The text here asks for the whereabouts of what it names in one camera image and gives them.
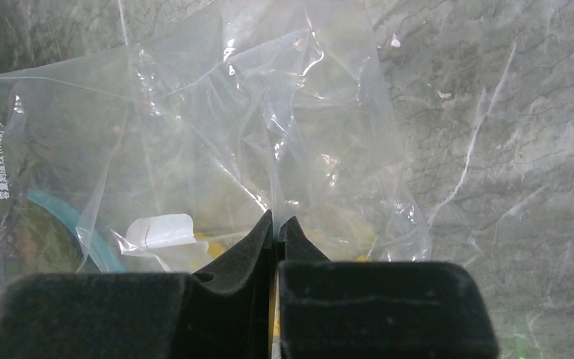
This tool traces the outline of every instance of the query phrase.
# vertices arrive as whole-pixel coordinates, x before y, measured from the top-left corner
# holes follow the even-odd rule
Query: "blue ring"
[[[52,214],[71,232],[74,238],[78,238],[78,234],[75,229],[78,226],[78,220],[81,216],[80,212],[60,198],[56,198],[37,189],[31,189],[28,191],[28,199]],[[107,242],[95,230],[91,237],[89,257],[91,257],[93,263],[101,271],[126,271],[120,260],[109,248]]]

